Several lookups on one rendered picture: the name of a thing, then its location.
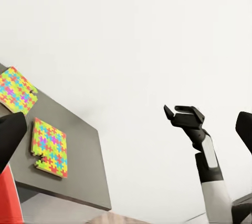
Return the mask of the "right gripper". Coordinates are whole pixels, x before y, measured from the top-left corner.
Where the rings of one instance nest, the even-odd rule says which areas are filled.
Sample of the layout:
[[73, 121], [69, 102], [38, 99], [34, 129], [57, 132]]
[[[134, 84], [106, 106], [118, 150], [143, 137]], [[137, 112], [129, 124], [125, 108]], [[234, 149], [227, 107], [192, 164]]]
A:
[[174, 127], [182, 128], [189, 138], [195, 139], [202, 134], [202, 124], [205, 116], [198, 108], [194, 106], [191, 107], [193, 115], [186, 113], [173, 114], [167, 106], [163, 106], [163, 110], [171, 124]]

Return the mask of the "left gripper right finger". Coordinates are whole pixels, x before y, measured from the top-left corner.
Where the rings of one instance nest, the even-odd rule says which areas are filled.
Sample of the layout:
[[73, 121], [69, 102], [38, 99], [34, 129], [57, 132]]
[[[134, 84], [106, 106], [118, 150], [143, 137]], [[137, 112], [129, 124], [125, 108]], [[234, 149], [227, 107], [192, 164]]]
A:
[[252, 154], [252, 114], [240, 111], [235, 129]]

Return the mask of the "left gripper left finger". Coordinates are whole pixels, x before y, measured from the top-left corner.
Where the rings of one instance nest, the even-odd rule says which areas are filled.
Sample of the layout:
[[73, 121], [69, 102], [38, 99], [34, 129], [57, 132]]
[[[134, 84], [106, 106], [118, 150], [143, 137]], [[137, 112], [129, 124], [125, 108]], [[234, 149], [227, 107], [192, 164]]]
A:
[[0, 117], [0, 174], [27, 132], [25, 115], [20, 111]]

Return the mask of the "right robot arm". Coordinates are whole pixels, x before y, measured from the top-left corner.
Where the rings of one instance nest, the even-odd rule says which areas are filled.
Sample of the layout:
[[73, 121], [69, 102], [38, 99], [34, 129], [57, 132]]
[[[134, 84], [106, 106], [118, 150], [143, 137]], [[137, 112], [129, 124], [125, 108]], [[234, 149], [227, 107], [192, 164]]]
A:
[[174, 127], [180, 127], [198, 150], [196, 165], [210, 224], [252, 224], [252, 202], [232, 205], [209, 133], [202, 128], [205, 116], [192, 106], [175, 106], [173, 114], [163, 110]]

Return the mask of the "jigsaw puzzle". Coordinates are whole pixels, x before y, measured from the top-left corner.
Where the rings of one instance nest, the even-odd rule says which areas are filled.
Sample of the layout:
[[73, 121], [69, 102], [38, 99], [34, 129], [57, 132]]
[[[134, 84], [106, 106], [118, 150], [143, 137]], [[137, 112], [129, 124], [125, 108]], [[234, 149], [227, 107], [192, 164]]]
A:
[[26, 115], [36, 102], [36, 88], [28, 82], [14, 67], [0, 74], [0, 103], [13, 113], [22, 112]]
[[34, 118], [31, 151], [42, 156], [38, 169], [67, 178], [66, 134]]

